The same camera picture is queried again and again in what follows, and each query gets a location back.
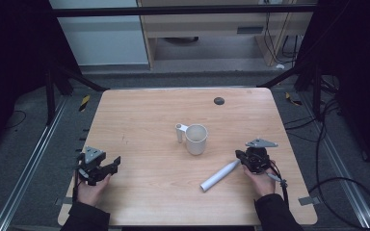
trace metal bracket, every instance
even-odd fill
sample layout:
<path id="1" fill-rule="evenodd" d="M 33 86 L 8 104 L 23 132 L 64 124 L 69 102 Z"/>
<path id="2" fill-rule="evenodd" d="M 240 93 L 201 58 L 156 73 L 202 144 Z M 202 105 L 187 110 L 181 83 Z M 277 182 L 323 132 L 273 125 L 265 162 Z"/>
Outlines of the metal bracket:
<path id="1" fill-rule="evenodd" d="M 299 198 L 299 202 L 300 202 L 300 204 L 302 206 L 308 205 L 308 204 L 316 205 L 316 204 L 321 204 L 322 203 L 321 199 L 318 196 L 315 196 L 315 197 L 311 197 L 311 196 L 302 197 L 302 198 Z"/>
<path id="2" fill-rule="evenodd" d="M 93 148 L 93 147 L 90 147 L 90 146 L 86 146 L 86 155 L 85 155 L 86 164 L 90 163 L 92 160 L 95 160 L 95 158 L 99 157 L 103 153 L 104 153 L 104 151 L 102 151 L 100 149 Z"/>
<path id="3" fill-rule="evenodd" d="M 271 141 L 265 141 L 263 139 L 257 138 L 253 141 L 247 142 L 246 146 L 249 147 L 277 147 L 278 144 Z"/>

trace human hand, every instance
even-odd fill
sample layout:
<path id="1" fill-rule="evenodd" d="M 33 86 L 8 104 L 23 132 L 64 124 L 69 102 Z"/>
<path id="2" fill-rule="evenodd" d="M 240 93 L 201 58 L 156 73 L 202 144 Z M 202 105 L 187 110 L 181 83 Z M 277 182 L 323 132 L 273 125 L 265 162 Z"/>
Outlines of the human hand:
<path id="1" fill-rule="evenodd" d="M 108 185 L 111 174 L 108 174 L 102 181 L 97 182 L 95 186 L 90 186 L 86 182 L 79 182 L 77 201 L 95 207 L 101 194 Z"/>
<path id="2" fill-rule="evenodd" d="M 254 192 L 258 196 L 262 197 L 267 194 L 275 193 L 276 181 L 267 175 L 267 173 L 274 174 L 270 168 L 267 169 L 266 172 L 263 172 L 262 174 L 253 174 L 249 171 L 249 169 L 246 166 L 242 165 L 242 167 L 243 171 L 245 172 L 245 175 L 247 175 L 253 182 Z"/>

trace white tube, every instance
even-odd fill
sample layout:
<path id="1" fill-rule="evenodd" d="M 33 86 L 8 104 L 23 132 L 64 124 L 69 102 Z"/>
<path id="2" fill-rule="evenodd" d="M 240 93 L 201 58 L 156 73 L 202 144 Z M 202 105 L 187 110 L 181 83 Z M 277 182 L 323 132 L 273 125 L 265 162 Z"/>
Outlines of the white tube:
<path id="1" fill-rule="evenodd" d="M 232 170 L 234 170 L 240 163 L 240 160 L 236 160 L 230 164 L 227 164 L 221 170 L 216 172 L 213 176 L 207 179 L 205 182 L 200 184 L 200 187 L 204 192 L 208 191 L 212 186 L 227 176 Z"/>

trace robotic hand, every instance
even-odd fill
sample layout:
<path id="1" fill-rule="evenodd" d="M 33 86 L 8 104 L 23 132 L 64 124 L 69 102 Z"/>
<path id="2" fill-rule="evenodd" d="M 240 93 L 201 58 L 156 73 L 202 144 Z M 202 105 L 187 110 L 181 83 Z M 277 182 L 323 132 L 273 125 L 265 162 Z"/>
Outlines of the robotic hand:
<path id="1" fill-rule="evenodd" d="M 102 167 L 101 162 L 106 159 L 106 153 L 102 150 L 86 146 L 86 153 L 81 153 L 77 158 L 77 167 L 74 177 L 73 201 L 76 201 L 78 194 L 78 179 L 87 181 L 88 185 L 95 186 L 108 174 L 115 174 L 119 171 L 121 157 L 118 156 L 111 164 Z"/>

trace black pole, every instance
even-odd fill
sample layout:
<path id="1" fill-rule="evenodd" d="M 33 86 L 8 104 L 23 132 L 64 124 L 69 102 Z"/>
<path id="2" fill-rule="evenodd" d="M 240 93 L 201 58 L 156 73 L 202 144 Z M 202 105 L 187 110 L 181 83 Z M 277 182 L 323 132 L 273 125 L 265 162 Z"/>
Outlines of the black pole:
<path id="1" fill-rule="evenodd" d="M 332 6 L 317 4 L 279 5 L 220 5 L 220 6 L 179 6 L 179 7 L 138 7 L 138 8 L 97 8 L 97 9 L 53 9 L 53 11 L 31 11 L 33 14 L 50 14 L 56 17 L 80 16 L 124 16 L 159 14 L 200 14 L 200 13 L 305 13 L 333 9 Z"/>

